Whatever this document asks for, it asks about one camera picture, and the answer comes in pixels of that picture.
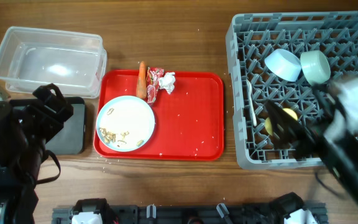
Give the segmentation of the white tissue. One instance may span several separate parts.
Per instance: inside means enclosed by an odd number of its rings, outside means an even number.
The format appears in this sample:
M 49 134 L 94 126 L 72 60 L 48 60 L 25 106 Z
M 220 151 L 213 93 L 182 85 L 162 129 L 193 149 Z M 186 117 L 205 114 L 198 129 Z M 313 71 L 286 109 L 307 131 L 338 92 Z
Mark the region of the white tissue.
M 159 89 L 164 89 L 170 95 L 175 89 L 175 72 L 167 72 L 162 78 L 158 79 Z

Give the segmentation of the light blue dinner plate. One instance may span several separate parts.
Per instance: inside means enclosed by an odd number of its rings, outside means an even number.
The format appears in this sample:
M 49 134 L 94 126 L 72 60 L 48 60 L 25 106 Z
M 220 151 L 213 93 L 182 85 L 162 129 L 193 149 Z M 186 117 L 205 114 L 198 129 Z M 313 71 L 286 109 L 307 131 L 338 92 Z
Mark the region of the light blue dinner plate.
M 140 149 L 152 137 L 155 115 L 136 96 L 119 96 L 103 105 L 96 118 L 96 136 L 114 152 Z

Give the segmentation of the green bowl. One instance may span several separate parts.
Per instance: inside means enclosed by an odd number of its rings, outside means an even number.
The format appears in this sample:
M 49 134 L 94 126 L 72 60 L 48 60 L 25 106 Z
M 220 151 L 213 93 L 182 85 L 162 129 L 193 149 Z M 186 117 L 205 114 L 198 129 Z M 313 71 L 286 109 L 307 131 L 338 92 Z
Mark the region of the green bowl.
M 330 79 L 331 68 L 327 57 L 319 50 L 303 52 L 300 63 L 306 81 L 311 85 L 319 85 Z

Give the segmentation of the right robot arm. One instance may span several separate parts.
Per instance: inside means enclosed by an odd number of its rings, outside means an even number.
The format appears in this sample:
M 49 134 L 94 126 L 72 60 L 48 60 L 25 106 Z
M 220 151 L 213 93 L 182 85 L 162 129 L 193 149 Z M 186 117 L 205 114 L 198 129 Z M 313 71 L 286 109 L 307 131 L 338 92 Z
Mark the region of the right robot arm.
M 300 160 L 316 154 L 336 180 L 358 203 L 358 76 L 346 75 L 311 88 L 323 118 L 301 125 L 274 102 L 264 104 L 276 147 L 291 144 Z

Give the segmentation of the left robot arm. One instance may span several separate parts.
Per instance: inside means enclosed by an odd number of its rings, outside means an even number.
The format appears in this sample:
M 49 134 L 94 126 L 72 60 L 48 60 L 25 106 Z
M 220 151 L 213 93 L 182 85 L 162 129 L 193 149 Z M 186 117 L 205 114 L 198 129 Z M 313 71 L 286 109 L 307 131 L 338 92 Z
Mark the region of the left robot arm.
M 38 87 L 23 109 L 0 101 L 0 223 L 33 223 L 39 201 L 35 187 L 58 176 L 39 178 L 41 164 L 56 155 L 45 148 L 73 115 L 59 87 Z

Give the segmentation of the white plastic spoon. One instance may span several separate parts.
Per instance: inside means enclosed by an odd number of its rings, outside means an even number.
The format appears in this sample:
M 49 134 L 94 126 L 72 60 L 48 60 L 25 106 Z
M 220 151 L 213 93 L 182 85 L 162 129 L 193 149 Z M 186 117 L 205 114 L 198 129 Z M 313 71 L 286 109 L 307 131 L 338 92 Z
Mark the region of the white plastic spoon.
M 257 126 L 257 119 L 256 119 L 256 114 L 255 114 L 255 110 L 254 110 L 254 106 L 253 106 L 253 101 L 252 101 L 252 85 L 251 82 L 249 80 L 246 80 L 247 83 L 247 96 L 249 99 L 249 106 L 250 106 L 250 113 L 251 113 L 251 118 L 252 118 L 252 124 L 253 127 Z

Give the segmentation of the yellow cup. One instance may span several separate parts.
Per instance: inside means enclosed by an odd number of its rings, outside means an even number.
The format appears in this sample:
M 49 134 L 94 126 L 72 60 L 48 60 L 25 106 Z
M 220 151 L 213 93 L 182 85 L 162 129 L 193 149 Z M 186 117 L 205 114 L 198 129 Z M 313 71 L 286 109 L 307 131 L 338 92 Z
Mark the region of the yellow cup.
M 284 110 L 287 114 L 289 114 L 293 119 L 298 120 L 298 116 L 297 116 L 297 114 L 295 113 L 295 111 L 291 110 L 290 108 L 284 108 L 283 110 Z M 270 121 L 270 118 L 269 118 L 269 117 L 265 120 L 264 126 L 265 126 L 266 132 L 267 132 L 269 135 L 272 136 L 272 135 L 273 135 L 273 128 L 272 128 L 272 124 L 271 124 L 271 121 Z

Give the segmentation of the light blue bowl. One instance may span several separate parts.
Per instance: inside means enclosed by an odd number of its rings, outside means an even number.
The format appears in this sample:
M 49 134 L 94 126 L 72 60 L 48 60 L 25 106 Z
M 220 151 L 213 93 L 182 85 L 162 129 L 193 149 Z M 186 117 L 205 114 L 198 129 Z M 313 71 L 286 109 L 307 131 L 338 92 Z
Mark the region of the light blue bowl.
M 264 60 L 266 67 L 276 76 L 294 82 L 300 75 L 300 59 L 285 49 L 276 49 Z

